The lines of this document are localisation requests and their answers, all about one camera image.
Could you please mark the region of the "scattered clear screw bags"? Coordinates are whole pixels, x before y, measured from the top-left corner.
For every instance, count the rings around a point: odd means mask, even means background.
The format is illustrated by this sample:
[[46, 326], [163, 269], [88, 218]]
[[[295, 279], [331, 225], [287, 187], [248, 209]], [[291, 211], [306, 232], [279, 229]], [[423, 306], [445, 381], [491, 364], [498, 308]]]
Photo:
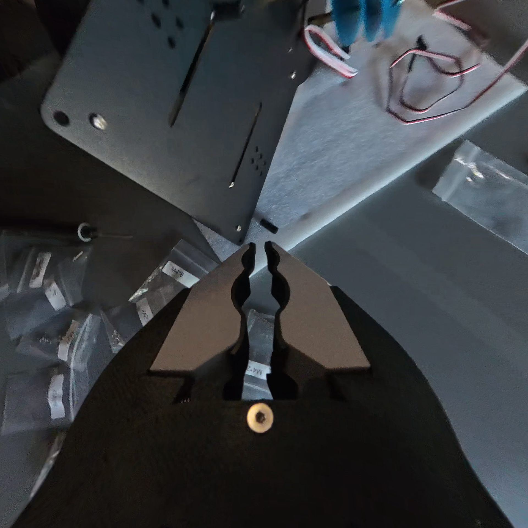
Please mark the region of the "scattered clear screw bags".
[[[434, 188], [451, 207], [527, 249], [527, 175], [465, 142]], [[1, 322], [33, 373], [7, 377], [1, 434], [67, 429], [95, 379], [177, 294], [217, 263], [180, 240], [125, 304], [103, 311], [82, 287], [88, 242], [1, 232]]]

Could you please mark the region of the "dark grey desk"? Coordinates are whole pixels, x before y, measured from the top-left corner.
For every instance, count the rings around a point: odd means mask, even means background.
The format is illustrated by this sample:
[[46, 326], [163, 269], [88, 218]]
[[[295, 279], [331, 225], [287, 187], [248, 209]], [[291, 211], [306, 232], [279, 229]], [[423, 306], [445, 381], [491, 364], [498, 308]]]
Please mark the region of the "dark grey desk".
[[[185, 214], [63, 141], [39, 107], [49, 54], [1, 83], [1, 215], [93, 222], [131, 240], [96, 243], [85, 287], [124, 304], [183, 237], [211, 254]], [[387, 329], [423, 369], [478, 476], [527, 527], [527, 255], [428, 188], [461, 139], [292, 249]]]

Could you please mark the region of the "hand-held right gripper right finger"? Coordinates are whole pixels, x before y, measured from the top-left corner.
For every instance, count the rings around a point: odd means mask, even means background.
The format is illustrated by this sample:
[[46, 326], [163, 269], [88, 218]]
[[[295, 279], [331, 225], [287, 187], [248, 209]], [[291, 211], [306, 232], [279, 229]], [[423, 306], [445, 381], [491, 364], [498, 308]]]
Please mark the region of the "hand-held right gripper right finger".
[[330, 284], [272, 241], [265, 243], [272, 295], [279, 303], [274, 338], [282, 372], [369, 369]]

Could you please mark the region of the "white foam sheet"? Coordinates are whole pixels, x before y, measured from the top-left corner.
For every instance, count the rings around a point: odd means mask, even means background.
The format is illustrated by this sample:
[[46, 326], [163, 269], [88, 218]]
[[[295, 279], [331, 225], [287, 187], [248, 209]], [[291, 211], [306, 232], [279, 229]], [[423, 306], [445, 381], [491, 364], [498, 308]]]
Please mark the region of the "white foam sheet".
[[411, 46], [365, 45], [353, 54], [353, 79], [317, 68], [299, 87], [243, 242], [293, 248], [527, 91], [507, 74], [468, 109], [403, 125], [385, 110], [387, 76]]

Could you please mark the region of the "blue hobby robot arm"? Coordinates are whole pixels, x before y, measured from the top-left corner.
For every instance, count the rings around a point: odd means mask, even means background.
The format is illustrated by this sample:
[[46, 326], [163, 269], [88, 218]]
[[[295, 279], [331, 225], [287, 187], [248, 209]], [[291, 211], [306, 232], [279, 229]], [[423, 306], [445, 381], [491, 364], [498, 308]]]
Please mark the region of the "blue hobby robot arm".
[[[239, 246], [299, 87], [303, 36], [326, 1], [89, 1], [41, 106], [57, 135]], [[410, 42], [400, 6], [389, 40]]]

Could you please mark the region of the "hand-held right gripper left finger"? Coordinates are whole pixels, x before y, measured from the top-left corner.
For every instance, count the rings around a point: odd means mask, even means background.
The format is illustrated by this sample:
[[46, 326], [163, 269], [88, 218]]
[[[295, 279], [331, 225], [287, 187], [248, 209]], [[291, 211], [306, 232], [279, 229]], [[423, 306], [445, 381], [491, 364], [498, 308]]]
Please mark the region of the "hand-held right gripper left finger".
[[244, 244], [189, 291], [151, 373], [195, 373], [221, 353], [237, 351], [246, 332], [255, 243]]

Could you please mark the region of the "black screwdriver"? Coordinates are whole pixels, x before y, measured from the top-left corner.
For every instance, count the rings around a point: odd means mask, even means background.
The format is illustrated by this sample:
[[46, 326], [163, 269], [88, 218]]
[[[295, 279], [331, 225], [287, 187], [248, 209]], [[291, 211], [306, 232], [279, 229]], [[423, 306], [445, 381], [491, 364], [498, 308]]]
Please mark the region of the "black screwdriver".
[[134, 238], [132, 234], [103, 232], [87, 222], [79, 224], [21, 223], [7, 219], [1, 219], [1, 234], [81, 243], [92, 243], [98, 239], [131, 240]]

